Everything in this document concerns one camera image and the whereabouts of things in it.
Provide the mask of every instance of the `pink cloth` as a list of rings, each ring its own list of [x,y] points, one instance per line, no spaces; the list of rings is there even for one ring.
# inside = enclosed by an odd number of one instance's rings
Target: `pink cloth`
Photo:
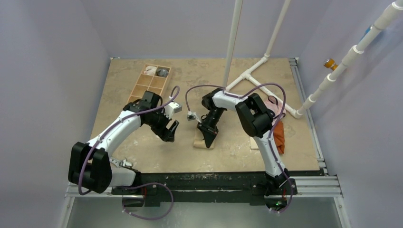
[[[283,114],[280,115],[281,107],[283,103],[279,101],[277,98],[273,96],[268,96],[267,100],[264,101],[266,107],[274,112],[275,116],[280,116],[280,119],[286,116],[286,110],[284,109]]]

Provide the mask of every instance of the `rust-colored towel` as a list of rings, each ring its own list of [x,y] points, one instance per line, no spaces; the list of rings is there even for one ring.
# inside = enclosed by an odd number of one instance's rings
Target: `rust-colored towel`
[[[274,137],[274,143],[277,146],[278,153],[284,154],[284,149],[285,149],[285,139],[284,139],[284,124],[280,120],[280,122],[277,124],[276,128],[274,128],[273,132],[273,137]]]

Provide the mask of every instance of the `gray floor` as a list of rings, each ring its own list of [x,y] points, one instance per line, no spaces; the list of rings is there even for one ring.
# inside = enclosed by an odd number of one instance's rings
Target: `gray floor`
[[[139,208],[139,215],[154,217],[169,207]],[[175,203],[171,213],[145,221],[122,213],[119,198],[76,198],[69,228],[341,228],[333,198],[294,198],[280,216],[265,206],[244,203]]]

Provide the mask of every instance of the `folded cloth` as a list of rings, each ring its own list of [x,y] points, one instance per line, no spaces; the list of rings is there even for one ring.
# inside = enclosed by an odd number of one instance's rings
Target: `folded cloth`
[[[277,118],[281,119],[284,116],[286,116],[285,109],[284,109],[283,113],[280,113],[283,103],[281,101],[279,101],[277,98],[275,98],[273,96],[268,96],[267,100],[264,101],[264,103],[268,109],[270,109],[271,111],[274,112],[274,115],[275,115],[271,125],[274,125]],[[281,120],[277,124],[276,128],[274,128],[273,137],[274,137],[274,143],[277,146],[278,152],[280,154],[284,154],[284,149],[285,149],[284,124]]]

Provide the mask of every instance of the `black mounting base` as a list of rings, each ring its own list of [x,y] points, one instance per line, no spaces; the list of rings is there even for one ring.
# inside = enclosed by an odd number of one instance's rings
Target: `black mounting base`
[[[278,199],[265,198],[265,195],[281,195],[286,190],[290,194],[290,185],[285,182],[276,191],[268,192],[265,172],[197,172],[197,173],[142,173],[142,183],[159,182],[173,192],[175,202],[221,202],[249,203],[252,206],[272,207]],[[293,194],[297,194],[295,180],[290,178]],[[113,188],[113,195],[139,195],[141,190]],[[144,201],[146,207],[158,207],[161,202],[170,202],[165,188],[147,187]]]

